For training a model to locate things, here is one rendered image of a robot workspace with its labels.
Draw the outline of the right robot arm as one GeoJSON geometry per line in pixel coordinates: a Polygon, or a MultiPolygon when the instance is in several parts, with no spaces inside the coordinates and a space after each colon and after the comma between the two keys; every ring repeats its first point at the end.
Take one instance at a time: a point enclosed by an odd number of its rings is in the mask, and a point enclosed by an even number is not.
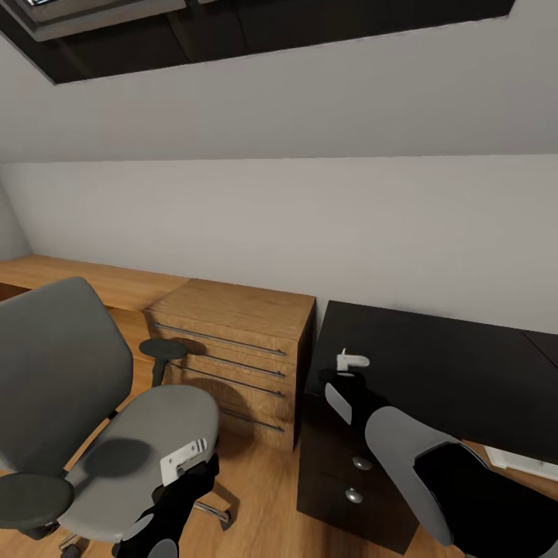
{"type": "Polygon", "coordinates": [[[366,388],[367,357],[337,354],[319,374],[327,402],[358,432],[428,534],[467,558],[558,558],[558,501],[498,475],[460,439],[366,388]]]}

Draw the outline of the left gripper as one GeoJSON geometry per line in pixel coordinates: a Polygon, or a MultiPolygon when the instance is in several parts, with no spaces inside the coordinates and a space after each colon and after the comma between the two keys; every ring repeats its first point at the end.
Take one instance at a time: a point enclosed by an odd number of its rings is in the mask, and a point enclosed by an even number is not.
{"type": "Polygon", "coordinates": [[[212,491],[215,476],[219,473],[219,455],[215,453],[206,463],[202,461],[185,471],[184,475],[167,486],[160,485],[152,493],[152,499],[156,505],[164,496],[179,494],[188,505],[188,517],[193,509],[195,501],[212,491]]]}

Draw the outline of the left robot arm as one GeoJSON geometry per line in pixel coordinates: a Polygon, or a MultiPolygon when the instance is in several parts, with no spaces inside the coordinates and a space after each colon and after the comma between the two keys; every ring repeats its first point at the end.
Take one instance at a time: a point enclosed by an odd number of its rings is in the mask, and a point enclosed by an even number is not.
{"type": "Polygon", "coordinates": [[[208,440],[196,439],[161,460],[163,484],[152,493],[154,506],[147,509],[123,536],[116,558],[178,558],[182,531],[195,501],[212,491],[219,473],[219,455],[188,470],[178,468],[209,448],[208,440]]]}

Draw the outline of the swivel chair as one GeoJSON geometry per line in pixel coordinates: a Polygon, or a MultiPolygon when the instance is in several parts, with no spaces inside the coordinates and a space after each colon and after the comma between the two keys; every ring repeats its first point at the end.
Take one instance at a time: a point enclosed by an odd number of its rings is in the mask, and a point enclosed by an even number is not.
{"type": "MultiPolygon", "coordinates": [[[[79,276],[0,301],[0,529],[35,540],[60,526],[72,532],[60,558],[77,558],[84,537],[114,543],[154,506],[163,484],[161,460],[196,439],[209,448],[183,463],[212,458],[219,443],[220,408],[208,391],[163,384],[166,360],[188,348],[170,339],[139,346],[155,358],[150,390],[131,394],[133,352],[97,294],[79,276]],[[79,460],[84,441],[106,420],[79,460]]],[[[233,525],[229,512],[195,501],[193,508],[233,525]]]]}

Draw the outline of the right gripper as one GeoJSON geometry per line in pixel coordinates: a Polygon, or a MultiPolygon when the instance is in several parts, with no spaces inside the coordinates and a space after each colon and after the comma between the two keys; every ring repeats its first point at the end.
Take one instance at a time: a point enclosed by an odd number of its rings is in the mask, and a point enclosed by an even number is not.
{"type": "MultiPolygon", "coordinates": [[[[326,388],[326,384],[336,376],[338,370],[324,370],[322,373],[319,374],[319,381],[323,382],[323,388],[326,388]]],[[[356,376],[356,379],[362,384],[366,385],[366,378],[362,376],[361,372],[350,372],[356,376]]]]}

